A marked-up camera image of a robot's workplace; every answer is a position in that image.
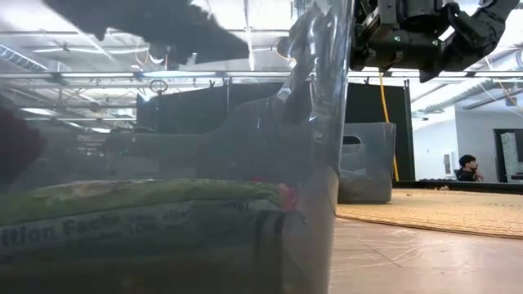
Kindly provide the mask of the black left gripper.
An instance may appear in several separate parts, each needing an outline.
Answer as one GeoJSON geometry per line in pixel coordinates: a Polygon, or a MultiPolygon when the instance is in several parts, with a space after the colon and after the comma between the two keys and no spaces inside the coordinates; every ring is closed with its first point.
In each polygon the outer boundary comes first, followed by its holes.
{"type": "Polygon", "coordinates": [[[170,59],[184,64],[247,59],[248,44],[221,27],[192,0],[43,0],[58,15],[102,41],[108,29],[170,46],[170,59]]]}

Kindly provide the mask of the black partition screen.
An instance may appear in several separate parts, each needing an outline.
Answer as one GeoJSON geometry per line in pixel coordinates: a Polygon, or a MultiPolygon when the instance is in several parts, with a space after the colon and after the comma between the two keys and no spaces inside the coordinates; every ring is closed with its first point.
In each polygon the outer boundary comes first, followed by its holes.
{"type": "MultiPolygon", "coordinates": [[[[271,96],[279,82],[231,84],[161,97],[136,96],[136,125],[159,133],[203,134],[218,128],[239,105],[271,96]]],[[[413,134],[408,92],[403,87],[351,83],[347,89],[346,123],[394,123],[400,180],[414,180],[413,134]]]]}

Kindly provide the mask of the grey translucent plastic bin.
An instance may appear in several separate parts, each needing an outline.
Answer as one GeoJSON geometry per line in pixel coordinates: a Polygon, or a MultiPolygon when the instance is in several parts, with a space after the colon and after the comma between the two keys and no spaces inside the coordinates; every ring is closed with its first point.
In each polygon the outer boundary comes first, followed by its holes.
{"type": "Polygon", "coordinates": [[[390,122],[348,123],[342,146],[338,201],[382,204],[391,201],[396,125],[390,122]]]}
{"type": "Polygon", "coordinates": [[[43,0],[0,0],[0,106],[46,140],[0,198],[94,180],[286,184],[293,210],[251,243],[0,265],[0,294],[328,294],[352,0],[192,0],[248,44],[196,64],[108,29],[100,41],[43,0]],[[136,125],[136,96],[279,82],[203,134],[136,125]]]}

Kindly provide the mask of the person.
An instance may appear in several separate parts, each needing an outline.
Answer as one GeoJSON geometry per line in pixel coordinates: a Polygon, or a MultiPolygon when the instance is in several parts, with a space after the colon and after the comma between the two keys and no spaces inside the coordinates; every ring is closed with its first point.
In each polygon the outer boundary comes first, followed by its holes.
{"type": "Polygon", "coordinates": [[[484,177],[479,171],[476,158],[470,154],[463,155],[459,160],[459,169],[455,171],[457,181],[483,182],[484,177]]]}

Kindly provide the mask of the dark doorway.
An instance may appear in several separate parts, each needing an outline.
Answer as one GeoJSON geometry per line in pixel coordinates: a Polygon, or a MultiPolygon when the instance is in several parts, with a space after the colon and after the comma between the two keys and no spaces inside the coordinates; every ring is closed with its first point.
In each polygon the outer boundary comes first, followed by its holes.
{"type": "Polygon", "coordinates": [[[523,185],[523,129],[494,129],[498,182],[523,185]]]}

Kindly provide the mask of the round woven yellow placemat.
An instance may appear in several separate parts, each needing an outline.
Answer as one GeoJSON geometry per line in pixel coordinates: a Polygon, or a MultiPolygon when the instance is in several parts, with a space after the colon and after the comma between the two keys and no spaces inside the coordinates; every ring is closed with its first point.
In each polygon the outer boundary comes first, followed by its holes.
{"type": "Polygon", "coordinates": [[[441,232],[523,239],[523,195],[395,189],[385,204],[339,204],[354,221],[441,232]]]}

